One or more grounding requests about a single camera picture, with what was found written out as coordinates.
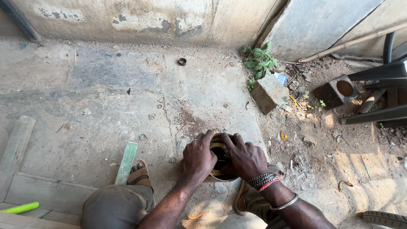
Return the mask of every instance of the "finger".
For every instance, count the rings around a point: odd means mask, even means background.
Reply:
[[[203,136],[205,136],[205,135],[204,135],[204,134],[202,134],[202,133],[200,133],[200,134],[198,134],[198,135],[195,137],[195,139],[194,139],[194,140],[201,139]]]
[[[209,143],[212,140],[213,135],[215,134],[215,132],[217,132],[217,130],[215,130],[215,129],[210,129],[210,130],[206,131],[206,134],[202,137],[202,141],[205,144],[209,145]]]
[[[245,142],[243,141],[243,138],[240,134],[236,133],[233,135],[234,141],[236,142],[236,145],[244,145]]]
[[[234,149],[235,145],[226,133],[221,133],[221,138],[228,149]]]

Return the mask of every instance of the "bamboo pole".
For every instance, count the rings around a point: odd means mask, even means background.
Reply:
[[[353,40],[353,41],[343,43],[341,45],[338,45],[338,46],[335,46],[333,48],[327,49],[327,50],[322,51],[320,53],[317,53],[317,54],[315,54],[313,56],[310,56],[308,58],[302,59],[302,60],[300,60],[300,62],[309,62],[309,61],[311,61],[313,59],[326,56],[326,55],[331,54],[331,53],[333,53],[335,51],[338,51],[338,50],[341,50],[343,48],[349,47],[351,45],[354,45],[354,44],[357,44],[357,43],[360,43],[360,42],[364,42],[364,41],[370,40],[372,38],[380,37],[380,36],[386,35],[388,33],[391,33],[391,32],[394,32],[396,30],[403,29],[403,28],[406,28],[406,27],[407,27],[407,22],[403,23],[403,24],[400,24],[400,25],[397,25],[397,26],[394,26],[394,27],[391,27],[391,28],[388,28],[388,29],[385,29],[385,30],[382,30],[382,31],[379,31],[379,32],[374,33],[374,34],[367,35],[365,37],[361,37],[361,38]]]

